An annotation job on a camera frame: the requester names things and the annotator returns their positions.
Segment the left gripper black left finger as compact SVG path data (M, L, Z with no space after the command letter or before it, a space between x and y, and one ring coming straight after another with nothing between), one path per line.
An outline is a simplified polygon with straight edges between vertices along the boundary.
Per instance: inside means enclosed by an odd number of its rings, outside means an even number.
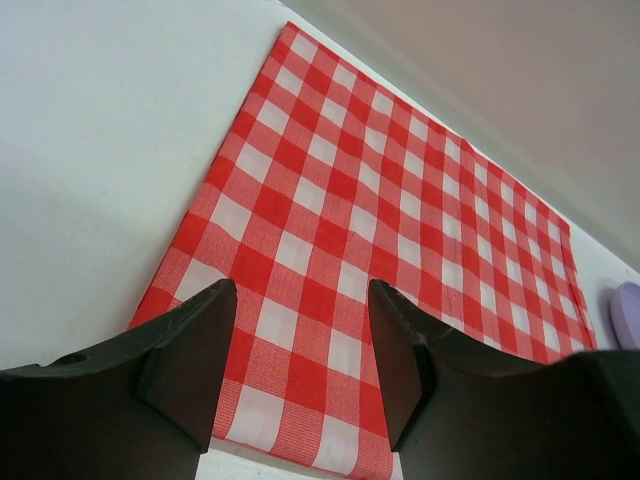
M209 449L237 305L233 281L40 366L1 374L5 479L192 479Z

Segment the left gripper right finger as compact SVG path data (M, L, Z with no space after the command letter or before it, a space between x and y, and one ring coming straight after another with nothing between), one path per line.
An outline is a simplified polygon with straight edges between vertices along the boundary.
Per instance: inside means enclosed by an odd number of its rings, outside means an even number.
M545 365L490 347L382 280L368 308L391 449L407 479L635 479L639 354Z

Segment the lilac round plate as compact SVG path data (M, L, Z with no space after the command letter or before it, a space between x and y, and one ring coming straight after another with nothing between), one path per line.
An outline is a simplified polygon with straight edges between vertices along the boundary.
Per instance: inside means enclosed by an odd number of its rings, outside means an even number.
M639 348L639 285L620 284L611 297L611 322L621 348Z

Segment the red white checkered cloth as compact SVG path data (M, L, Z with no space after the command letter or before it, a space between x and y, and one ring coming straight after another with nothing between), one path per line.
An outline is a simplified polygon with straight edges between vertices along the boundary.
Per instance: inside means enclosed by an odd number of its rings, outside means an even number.
M371 280L529 360L596 346L567 222L293 23L132 322L225 277L238 300L214 436L353 479L401 475L374 361Z

